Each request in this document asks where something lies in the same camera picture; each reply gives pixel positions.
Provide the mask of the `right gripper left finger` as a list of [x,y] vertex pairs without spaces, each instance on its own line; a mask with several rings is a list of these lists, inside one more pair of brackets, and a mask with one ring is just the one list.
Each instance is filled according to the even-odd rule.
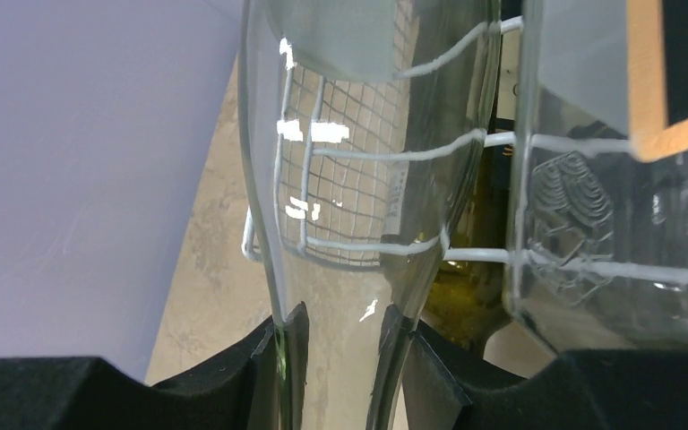
[[276,429],[273,329],[154,385],[101,357],[0,358],[0,429]]

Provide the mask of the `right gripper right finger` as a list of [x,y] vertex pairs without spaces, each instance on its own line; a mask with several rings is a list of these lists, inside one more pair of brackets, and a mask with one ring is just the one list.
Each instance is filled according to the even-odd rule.
[[412,429],[688,429],[688,351],[571,350],[525,379],[389,305],[383,342],[395,334]]

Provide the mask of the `dark brown wine bottle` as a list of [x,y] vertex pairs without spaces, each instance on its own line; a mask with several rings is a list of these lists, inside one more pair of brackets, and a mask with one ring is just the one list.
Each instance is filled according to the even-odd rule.
[[[494,150],[484,149],[466,206],[451,233],[454,248],[502,248],[509,191],[493,185]],[[451,343],[482,357],[488,339],[509,322],[501,262],[445,261],[426,300],[426,323]]]

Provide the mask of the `square clear liquor bottle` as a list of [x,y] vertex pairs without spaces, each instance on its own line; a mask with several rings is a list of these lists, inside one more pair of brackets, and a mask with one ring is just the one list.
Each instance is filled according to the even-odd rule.
[[510,314],[688,349],[688,1],[527,1],[520,43]]

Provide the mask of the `short clear glass bottle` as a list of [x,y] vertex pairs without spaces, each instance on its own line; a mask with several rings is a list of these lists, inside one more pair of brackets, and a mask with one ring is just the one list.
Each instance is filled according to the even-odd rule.
[[248,1],[240,143],[276,345],[279,427],[388,429],[477,175],[496,1]]

